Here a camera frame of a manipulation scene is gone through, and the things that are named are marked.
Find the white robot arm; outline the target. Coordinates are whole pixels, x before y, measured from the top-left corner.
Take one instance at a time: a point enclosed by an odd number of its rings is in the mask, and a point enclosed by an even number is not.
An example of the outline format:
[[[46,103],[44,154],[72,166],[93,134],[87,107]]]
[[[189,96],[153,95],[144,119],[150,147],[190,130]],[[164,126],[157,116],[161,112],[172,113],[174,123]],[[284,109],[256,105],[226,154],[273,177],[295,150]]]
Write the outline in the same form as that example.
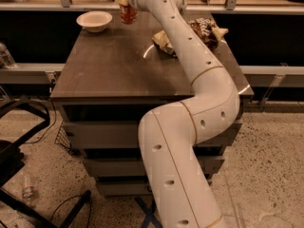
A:
[[[237,87],[181,14],[186,0],[116,0],[162,25],[194,96],[148,111],[139,124],[142,160],[163,228],[228,228],[193,146],[225,131],[239,112]]]

